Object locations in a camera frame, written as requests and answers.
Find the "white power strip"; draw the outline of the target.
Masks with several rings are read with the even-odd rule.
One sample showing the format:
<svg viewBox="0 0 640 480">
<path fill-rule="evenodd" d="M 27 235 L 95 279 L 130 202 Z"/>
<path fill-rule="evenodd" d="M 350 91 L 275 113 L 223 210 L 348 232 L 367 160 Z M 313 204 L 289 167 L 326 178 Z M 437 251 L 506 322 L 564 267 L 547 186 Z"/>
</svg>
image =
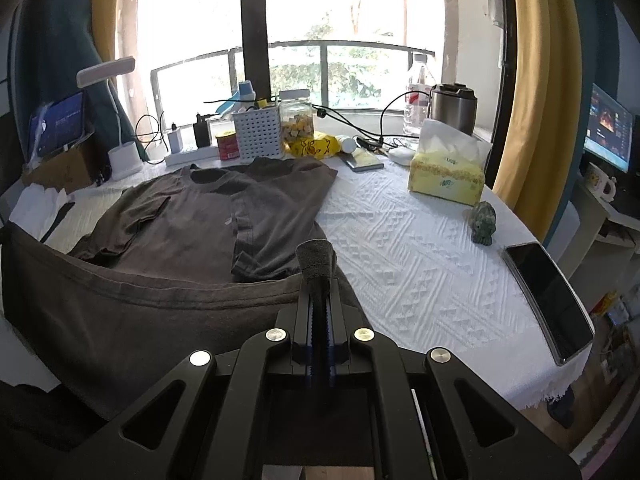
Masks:
<svg viewBox="0 0 640 480">
<path fill-rule="evenodd" d="M 216 146 L 209 145 L 205 148 L 196 148 L 191 151 L 181 151 L 176 154 L 169 154 L 165 158 L 167 167 L 190 164 L 191 162 L 199 162 L 200 160 L 213 159 L 219 157 L 219 151 Z"/>
</svg>

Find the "red can yellow lid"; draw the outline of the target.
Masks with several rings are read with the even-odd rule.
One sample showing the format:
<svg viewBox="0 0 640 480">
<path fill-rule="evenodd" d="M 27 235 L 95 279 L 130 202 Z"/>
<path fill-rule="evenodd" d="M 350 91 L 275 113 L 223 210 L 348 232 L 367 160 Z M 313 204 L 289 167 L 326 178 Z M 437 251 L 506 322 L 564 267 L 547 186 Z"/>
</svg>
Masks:
<svg viewBox="0 0 640 480">
<path fill-rule="evenodd" d="M 216 135 L 218 146 L 218 155 L 223 162 L 237 159 L 240 157 L 240 149 L 236 133 L 234 131 L 226 131 Z"/>
</svg>

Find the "clear water bottle red label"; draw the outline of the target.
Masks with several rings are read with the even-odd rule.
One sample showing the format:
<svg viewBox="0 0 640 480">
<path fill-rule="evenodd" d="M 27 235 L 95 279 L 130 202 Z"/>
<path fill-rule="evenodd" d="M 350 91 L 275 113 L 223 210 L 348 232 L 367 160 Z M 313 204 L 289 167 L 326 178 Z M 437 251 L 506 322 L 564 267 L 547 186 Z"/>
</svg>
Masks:
<svg viewBox="0 0 640 480">
<path fill-rule="evenodd" d="M 427 118 L 430 92 L 435 84 L 427 54 L 416 52 L 413 55 L 407 78 L 407 93 L 404 95 L 404 133 L 408 136 L 418 136 Z"/>
</svg>

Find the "clear jar of snacks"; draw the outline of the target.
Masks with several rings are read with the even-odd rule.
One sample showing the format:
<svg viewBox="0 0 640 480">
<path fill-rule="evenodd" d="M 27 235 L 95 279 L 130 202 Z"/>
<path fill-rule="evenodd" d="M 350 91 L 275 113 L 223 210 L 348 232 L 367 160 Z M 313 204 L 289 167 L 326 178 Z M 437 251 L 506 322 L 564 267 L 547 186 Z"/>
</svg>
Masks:
<svg viewBox="0 0 640 480">
<path fill-rule="evenodd" d="M 286 144 L 314 136 L 314 108 L 309 89 L 280 91 L 279 112 L 282 138 Z"/>
</svg>

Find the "grey notebook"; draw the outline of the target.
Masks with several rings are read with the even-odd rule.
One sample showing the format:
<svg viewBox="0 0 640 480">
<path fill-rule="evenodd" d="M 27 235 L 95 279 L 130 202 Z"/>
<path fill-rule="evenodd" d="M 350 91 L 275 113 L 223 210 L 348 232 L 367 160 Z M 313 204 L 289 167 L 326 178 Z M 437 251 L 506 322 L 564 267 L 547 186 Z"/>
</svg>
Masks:
<svg viewBox="0 0 640 480">
<path fill-rule="evenodd" d="M 384 168 L 384 162 L 375 154 L 362 148 L 356 148 L 352 153 L 342 153 L 341 160 L 353 172 L 365 172 Z"/>
</svg>

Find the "white desk lamp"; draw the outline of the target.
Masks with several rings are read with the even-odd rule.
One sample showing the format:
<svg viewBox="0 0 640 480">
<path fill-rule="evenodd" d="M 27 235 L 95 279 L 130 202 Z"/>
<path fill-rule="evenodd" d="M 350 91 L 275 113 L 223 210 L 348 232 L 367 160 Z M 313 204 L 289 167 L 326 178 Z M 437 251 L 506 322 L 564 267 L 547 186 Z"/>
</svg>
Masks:
<svg viewBox="0 0 640 480">
<path fill-rule="evenodd" d="M 85 89 L 95 84 L 104 82 L 107 96 L 110 98 L 111 106 L 116 113 L 116 126 L 118 144 L 111 148 L 107 155 L 112 170 L 111 179 L 120 181 L 137 174 L 142 170 L 143 162 L 134 141 L 124 141 L 122 137 L 122 120 L 115 103 L 114 93 L 110 87 L 110 80 L 117 76 L 127 75 L 136 68 L 136 59 L 133 56 L 125 56 L 114 61 L 103 62 L 82 70 L 76 74 L 76 84 L 78 89 Z"/>
</svg>

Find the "computer monitor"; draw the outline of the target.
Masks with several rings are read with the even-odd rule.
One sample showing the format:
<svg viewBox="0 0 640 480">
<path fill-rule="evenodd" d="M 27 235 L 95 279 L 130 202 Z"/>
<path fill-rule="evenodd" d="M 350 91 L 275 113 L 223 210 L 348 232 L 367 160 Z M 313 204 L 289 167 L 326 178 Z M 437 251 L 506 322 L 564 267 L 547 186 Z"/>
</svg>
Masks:
<svg viewBox="0 0 640 480">
<path fill-rule="evenodd" d="M 597 84 L 592 85 L 586 152 L 626 174 L 630 165 L 634 118 Z"/>
</svg>

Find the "black charger block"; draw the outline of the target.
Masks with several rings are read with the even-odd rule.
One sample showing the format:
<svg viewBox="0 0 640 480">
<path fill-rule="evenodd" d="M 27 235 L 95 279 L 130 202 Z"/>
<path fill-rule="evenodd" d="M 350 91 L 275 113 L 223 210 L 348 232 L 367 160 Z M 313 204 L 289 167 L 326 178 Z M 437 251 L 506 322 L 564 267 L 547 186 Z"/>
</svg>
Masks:
<svg viewBox="0 0 640 480">
<path fill-rule="evenodd" d="M 194 139 L 198 148 L 208 148 L 210 145 L 207 115 L 196 114 L 193 127 Z"/>
</svg>

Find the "white charger block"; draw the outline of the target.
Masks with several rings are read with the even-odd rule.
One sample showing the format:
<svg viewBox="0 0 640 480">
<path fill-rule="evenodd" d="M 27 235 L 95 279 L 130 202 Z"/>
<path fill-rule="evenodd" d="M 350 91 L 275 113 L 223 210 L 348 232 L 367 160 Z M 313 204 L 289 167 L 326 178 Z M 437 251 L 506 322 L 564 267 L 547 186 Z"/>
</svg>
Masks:
<svg viewBox="0 0 640 480">
<path fill-rule="evenodd" d="M 173 122 L 167 131 L 171 154 L 179 154 L 183 149 L 181 129 Z"/>
</svg>

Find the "dark teal curtain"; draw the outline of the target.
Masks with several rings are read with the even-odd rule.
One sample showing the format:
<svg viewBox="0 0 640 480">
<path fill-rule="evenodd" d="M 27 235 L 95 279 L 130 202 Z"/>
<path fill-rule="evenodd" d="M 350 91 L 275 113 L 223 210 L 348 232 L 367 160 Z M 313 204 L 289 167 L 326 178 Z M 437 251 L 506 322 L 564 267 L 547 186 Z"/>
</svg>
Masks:
<svg viewBox="0 0 640 480">
<path fill-rule="evenodd" d="M 29 152 L 29 117 L 43 103 L 77 90 L 76 75 L 99 64 L 92 0 L 22 0 L 14 12 L 9 50 L 10 103 L 22 154 Z"/>
</svg>

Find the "dark grey t-shirt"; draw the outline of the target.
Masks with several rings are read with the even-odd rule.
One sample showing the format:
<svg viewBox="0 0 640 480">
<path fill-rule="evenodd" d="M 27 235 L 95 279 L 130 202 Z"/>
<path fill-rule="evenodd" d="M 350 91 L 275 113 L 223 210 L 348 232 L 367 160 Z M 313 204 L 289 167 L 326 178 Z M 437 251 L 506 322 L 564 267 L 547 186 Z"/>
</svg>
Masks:
<svg viewBox="0 0 640 480">
<path fill-rule="evenodd" d="M 112 418 L 190 352 L 221 354 L 297 304 L 296 250 L 336 173 L 312 158 L 186 167 L 127 190 L 69 252 L 3 230 L 8 321 L 62 384 Z"/>
</svg>

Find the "stainless steel tumbler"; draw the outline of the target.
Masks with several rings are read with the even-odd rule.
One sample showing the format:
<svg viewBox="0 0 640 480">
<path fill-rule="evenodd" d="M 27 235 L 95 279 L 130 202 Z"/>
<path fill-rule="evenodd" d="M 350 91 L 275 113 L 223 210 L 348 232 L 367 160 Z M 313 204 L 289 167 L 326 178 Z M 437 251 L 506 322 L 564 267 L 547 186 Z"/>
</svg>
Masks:
<svg viewBox="0 0 640 480">
<path fill-rule="evenodd" d="M 435 84 L 428 117 L 472 136 L 477 112 L 475 92 L 465 84 Z"/>
</svg>

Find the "tablet with dark screen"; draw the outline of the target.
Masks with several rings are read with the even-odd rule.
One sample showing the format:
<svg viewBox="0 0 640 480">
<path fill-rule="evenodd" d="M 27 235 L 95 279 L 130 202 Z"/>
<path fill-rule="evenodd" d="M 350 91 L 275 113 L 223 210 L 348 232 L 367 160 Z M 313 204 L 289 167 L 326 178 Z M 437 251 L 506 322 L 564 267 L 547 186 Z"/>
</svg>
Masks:
<svg viewBox="0 0 640 480">
<path fill-rule="evenodd" d="M 44 103 L 29 118 L 28 154 L 48 156 L 85 133 L 85 93 L 79 90 L 62 100 Z"/>
</svg>

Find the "green stone figurine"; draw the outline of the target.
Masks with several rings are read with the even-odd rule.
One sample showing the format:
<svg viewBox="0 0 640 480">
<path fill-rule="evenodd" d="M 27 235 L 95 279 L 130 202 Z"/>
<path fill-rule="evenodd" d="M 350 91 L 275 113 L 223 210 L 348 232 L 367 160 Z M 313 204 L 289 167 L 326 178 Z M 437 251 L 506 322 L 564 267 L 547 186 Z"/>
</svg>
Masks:
<svg viewBox="0 0 640 480">
<path fill-rule="evenodd" d="M 496 212 L 491 203 L 483 200 L 476 204 L 469 215 L 472 242 L 490 246 L 492 244 L 492 237 L 496 232 L 496 224 Z"/>
</svg>

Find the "yellow tissue box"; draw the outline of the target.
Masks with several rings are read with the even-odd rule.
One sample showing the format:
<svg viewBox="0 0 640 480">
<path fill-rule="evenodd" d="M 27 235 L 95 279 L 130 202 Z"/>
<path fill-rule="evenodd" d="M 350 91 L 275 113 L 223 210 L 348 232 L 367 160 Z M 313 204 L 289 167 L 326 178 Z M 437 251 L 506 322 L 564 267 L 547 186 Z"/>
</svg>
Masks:
<svg viewBox="0 0 640 480">
<path fill-rule="evenodd" d="M 485 186 L 492 144 L 438 120 L 424 120 L 410 162 L 408 190 L 475 206 Z"/>
</svg>

